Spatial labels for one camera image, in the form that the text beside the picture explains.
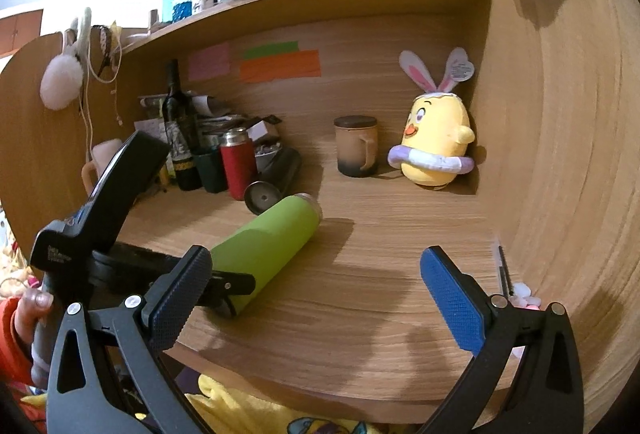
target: cabinet door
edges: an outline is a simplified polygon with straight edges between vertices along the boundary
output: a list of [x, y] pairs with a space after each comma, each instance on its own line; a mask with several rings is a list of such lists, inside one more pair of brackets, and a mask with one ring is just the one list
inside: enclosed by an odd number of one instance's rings
[[42, 10], [29, 11], [16, 15], [14, 49], [17, 51], [34, 38], [40, 36]]
[[17, 16], [0, 19], [0, 58], [13, 54]]

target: yellow fabric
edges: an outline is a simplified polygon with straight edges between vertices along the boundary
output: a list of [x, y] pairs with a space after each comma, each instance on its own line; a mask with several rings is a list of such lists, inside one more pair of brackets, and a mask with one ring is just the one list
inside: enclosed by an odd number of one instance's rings
[[20, 401], [38, 409], [44, 409], [47, 404], [47, 395], [39, 394], [37, 396], [23, 396], [20, 398]]
[[327, 420], [227, 389], [201, 375], [204, 396], [187, 394], [188, 400], [216, 434], [403, 434], [404, 426], [379, 428], [357, 421]]

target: plastic bottle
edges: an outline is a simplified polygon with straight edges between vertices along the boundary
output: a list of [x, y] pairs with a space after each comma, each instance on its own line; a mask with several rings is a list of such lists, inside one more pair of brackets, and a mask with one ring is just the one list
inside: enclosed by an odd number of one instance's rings
[[193, 0], [174, 0], [173, 22], [188, 18], [193, 13]]
[[213, 269], [250, 273], [251, 295], [231, 295], [216, 311], [237, 315], [293, 258], [322, 221], [318, 202], [308, 194], [285, 197], [211, 250]]
[[162, 22], [171, 22], [174, 17], [174, 0], [162, 0]]

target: glass jar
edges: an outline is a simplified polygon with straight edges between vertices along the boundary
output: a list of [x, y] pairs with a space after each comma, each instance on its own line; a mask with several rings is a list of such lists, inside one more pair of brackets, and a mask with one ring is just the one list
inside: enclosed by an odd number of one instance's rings
[[174, 0], [173, 22], [190, 17], [193, 13], [193, 0]]

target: human hand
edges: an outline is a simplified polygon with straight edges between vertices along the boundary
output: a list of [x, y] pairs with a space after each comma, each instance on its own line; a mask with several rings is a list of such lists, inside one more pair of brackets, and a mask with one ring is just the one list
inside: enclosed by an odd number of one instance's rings
[[50, 293], [33, 288], [23, 293], [14, 315], [15, 332], [23, 350], [31, 347], [38, 320], [49, 314], [52, 304], [53, 295]]

